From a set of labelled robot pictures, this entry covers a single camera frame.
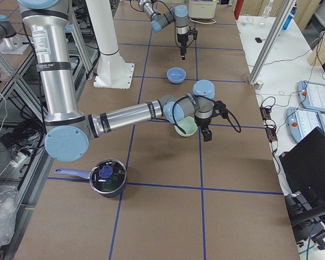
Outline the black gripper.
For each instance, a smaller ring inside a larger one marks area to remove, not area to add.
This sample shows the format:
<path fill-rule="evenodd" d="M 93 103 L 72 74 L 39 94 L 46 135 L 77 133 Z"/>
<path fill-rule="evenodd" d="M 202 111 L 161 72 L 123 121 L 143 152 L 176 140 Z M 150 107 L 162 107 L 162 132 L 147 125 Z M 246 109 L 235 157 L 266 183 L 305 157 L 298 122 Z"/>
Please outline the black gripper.
<path fill-rule="evenodd" d="M 209 130 L 209 124 L 212 121 L 212 111 L 207 112 L 198 111 L 194 113 L 194 121 L 196 125 L 201 129 L 203 135 L 203 141 L 208 142 L 212 140 L 212 132 Z"/>
<path fill-rule="evenodd" d="M 180 48 L 181 59 L 185 59 L 187 42 L 189 40 L 188 34 L 177 34 L 178 47 Z"/>

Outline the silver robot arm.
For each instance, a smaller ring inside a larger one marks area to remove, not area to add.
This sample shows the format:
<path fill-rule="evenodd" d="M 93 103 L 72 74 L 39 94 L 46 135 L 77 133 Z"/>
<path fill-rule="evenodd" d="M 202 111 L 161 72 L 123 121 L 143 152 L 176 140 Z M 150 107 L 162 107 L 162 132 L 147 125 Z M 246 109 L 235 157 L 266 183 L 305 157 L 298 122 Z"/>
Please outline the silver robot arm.
<path fill-rule="evenodd" d="M 210 120 L 215 108 L 215 87 L 197 81 L 192 92 L 177 98 L 164 96 L 100 115 L 83 114 L 77 105 L 65 30 L 71 14 L 70 1 L 20 1 L 24 25 L 32 32 L 37 70 L 47 100 L 44 146 L 59 161 L 71 162 L 87 151 L 89 141 L 104 133 L 165 117 L 176 124 L 188 115 Z"/>
<path fill-rule="evenodd" d="M 154 7 L 154 3 L 162 3 L 166 8 L 166 13 L 160 13 Z M 168 7 L 163 1 L 137 1 L 138 9 L 130 6 L 132 9 L 138 12 L 145 13 L 150 19 L 152 30 L 156 33 L 162 31 L 170 24 L 174 24 L 174 39 L 175 44 L 180 50 L 180 56 L 182 60 L 185 60 L 187 48 L 189 47 L 189 37 L 193 35 L 193 39 L 197 38 L 197 31 L 191 29 L 189 26 L 189 14 L 186 5 L 172 5 Z"/>

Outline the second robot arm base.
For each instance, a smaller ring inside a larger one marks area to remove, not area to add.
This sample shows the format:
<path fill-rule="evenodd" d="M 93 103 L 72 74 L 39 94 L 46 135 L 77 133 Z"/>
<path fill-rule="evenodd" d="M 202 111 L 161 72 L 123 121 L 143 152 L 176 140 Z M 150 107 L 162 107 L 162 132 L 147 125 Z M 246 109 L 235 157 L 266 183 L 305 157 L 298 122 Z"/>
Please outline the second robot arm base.
<path fill-rule="evenodd" d="M 10 20 L 0 15 L 0 52 L 9 55 L 23 55 L 28 45 L 17 33 Z"/>

